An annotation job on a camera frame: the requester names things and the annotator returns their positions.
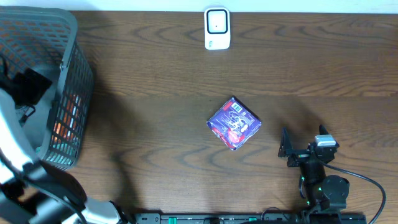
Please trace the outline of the purple snack packet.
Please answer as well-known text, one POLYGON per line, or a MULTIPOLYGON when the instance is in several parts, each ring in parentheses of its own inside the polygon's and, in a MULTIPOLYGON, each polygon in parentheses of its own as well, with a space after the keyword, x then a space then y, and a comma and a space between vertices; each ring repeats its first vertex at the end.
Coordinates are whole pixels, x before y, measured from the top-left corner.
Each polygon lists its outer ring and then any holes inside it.
POLYGON ((233 96, 206 125, 230 150, 236 151, 258 132, 262 121, 233 96))

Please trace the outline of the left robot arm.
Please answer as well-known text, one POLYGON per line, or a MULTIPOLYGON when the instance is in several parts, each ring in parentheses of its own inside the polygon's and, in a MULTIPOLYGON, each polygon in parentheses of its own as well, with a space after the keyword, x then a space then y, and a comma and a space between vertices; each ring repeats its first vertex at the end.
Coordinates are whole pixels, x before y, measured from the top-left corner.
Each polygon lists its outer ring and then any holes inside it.
POLYGON ((113 202, 87 197, 70 174, 41 161, 22 130, 28 115, 52 85, 28 68, 14 78, 1 62, 1 218, 11 223, 131 223, 113 202))

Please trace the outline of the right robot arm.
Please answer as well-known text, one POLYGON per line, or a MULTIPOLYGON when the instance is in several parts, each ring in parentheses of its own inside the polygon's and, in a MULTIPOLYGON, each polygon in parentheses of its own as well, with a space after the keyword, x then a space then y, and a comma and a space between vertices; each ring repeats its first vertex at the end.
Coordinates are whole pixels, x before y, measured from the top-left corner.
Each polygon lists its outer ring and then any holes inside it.
POLYGON ((306 149, 294 149, 286 128, 278 152, 287 158, 288 167, 300 168, 299 191, 308 208, 298 217, 301 223, 341 223, 341 211, 346 208, 349 182, 338 175, 326 175, 325 167, 335 158, 339 144, 324 126, 306 149))

